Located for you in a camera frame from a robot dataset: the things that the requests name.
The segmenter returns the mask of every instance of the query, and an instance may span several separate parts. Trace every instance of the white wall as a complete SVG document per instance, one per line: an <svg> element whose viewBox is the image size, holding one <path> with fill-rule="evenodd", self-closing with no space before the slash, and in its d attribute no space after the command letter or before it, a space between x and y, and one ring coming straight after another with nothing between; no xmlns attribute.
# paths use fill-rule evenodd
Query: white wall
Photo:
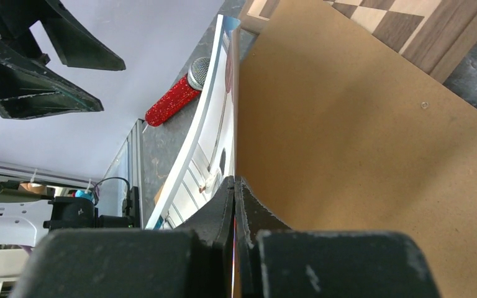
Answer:
<svg viewBox="0 0 477 298"><path fill-rule="evenodd" d="M23 249L0 250L0 278L19 277L27 260Z"/></svg>
<svg viewBox="0 0 477 298"><path fill-rule="evenodd" d="M99 98L100 113L0 118L0 161L98 179L134 122L174 83L223 0L62 0L125 71L63 66L40 24L32 27L48 67Z"/></svg>

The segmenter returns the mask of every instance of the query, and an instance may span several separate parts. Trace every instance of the black plastic part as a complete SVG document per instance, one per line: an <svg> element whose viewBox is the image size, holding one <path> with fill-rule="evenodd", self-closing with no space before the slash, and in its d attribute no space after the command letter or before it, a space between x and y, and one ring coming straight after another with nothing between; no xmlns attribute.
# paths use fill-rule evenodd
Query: black plastic part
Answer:
<svg viewBox="0 0 477 298"><path fill-rule="evenodd" d="M240 282L243 297L256 297L261 292L261 276L254 269L258 264L258 254L252 253L257 233L266 230L290 230L253 194L248 181L238 177L235 183L235 204L237 222L237 253L240 259Z"/></svg>
<svg viewBox="0 0 477 298"><path fill-rule="evenodd" d="M234 178L229 176L202 209L176 228L195 231L211 248L209 262L213 270L205 274L213 286L207 297L231 297L234 215Z"/></svg>
<svg viewBox="0 0 477 298"><path fill-rule="evenodd" d="M124 200L123 205L123 214L124 217L129 219L129 225L135 228L141 228L141 216L142 211L140 210L140 189L137 186L133 186L127 198Z"/></svg>
<svg viewBox="0 0 477 298"><path fill-rule="evenodd" d="M124 70L121 58L95 39L57 0L0 0L0 116L32 119L99 112L99 99L58 76L29 27L41 20L62 62L72 67Z"/></svg>
<svg viewBox="0 0 477 298"><path fill-rule="evenodd" d="M261 231L255 247L270 297L440 297L420 249L394 232Z"/></svg>
<svg viewBox="0 0 477 298"><path fill-rule="evenodd" d="M43 223L49 231L60 228L94 228L97 210L94 204L83 197L55 197L50 220Z"/></svg>
<svg viewBox="0 0 477 298"><path fill-rule="evenodd" d="M219 168L220 168L221 173L225 173L224 172L224 168L225 168L225 149L222 149L222 154L220 155Z"/></svg>
<svg viewBox="0 0 477 298"><path fill-rule="evenodd" d="M102 215L96 222L97 228L129 228L130 220L127 217Z"/></svg>
<svg viewBox="0 0 477 298"><path fill-rule="evenodd" d="M12 298L216 297L193 232L59 230L30 256Z"/></svg>

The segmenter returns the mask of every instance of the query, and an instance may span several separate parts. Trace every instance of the gray countertop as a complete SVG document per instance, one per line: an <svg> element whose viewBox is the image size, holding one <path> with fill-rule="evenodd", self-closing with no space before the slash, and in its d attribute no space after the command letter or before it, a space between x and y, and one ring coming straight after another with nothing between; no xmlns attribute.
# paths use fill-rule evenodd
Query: gray countertop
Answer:
<svg viewBox="0 0 477 298"><path fill-rule="evenodd" d="M237 17L245 0L225 0L219 14ZM194 49L177 80L187 73L191 63L211 55L216 17ZM255 36L244 31L240 34L240 53L243 58ZM444 85L477 108L477 44L458 65ZM143 133L143 170L146 184L142 194L143 218L146 223L154 206L153 199L165 182L176 156L187 135L198 100L189 103L169 121L159 127L147 127Z"/></svg>
<svg viewBox="0 0 477 298"><path fill-rule="evenodd" d="M238 17L245 0L225 0L218 14ZM215 35L216 16L206 33L200 39L193 53L186 64L179 72L177 80L184 76L191 63L204 56L211 56L213 38ZM240 33L240 54L241 57L247 53L248 47L252 44L255 36L245 31ZM154 206L153 200L158 190L165 182L171 170L176 156L180 151L184 139L187 135L194 112L198 104L198 99L190 102L167 122L158 127L147 127L143 133L143 173L145 183L142 194L143 222L146 223L151 216Z"/></svg>

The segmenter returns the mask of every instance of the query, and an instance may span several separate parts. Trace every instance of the microphone handle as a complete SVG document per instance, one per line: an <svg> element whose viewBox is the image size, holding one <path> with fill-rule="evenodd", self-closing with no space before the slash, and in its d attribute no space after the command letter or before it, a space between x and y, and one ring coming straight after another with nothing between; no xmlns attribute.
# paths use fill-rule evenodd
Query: microphone handle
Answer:
<svg viewBox="0 0 477 298"><path fill-rule="evenodd" d="M189 85L187 75L183 76L147 111L145 121L154 127L161 125L190 103L198 94L200 91Z"/></svg>

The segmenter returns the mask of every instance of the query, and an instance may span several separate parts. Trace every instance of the microphone grille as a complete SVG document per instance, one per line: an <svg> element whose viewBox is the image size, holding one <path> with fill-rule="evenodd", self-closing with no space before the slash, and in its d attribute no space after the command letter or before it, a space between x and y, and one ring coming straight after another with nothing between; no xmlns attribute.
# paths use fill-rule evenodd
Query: microphone grille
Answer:
<svg viewBox="0 0 477 298"><path fill-rule="evenodd" d="M209 61L209 57L200 57L189 67L188 83L193 89L202 91L209 70Z"/></svg>

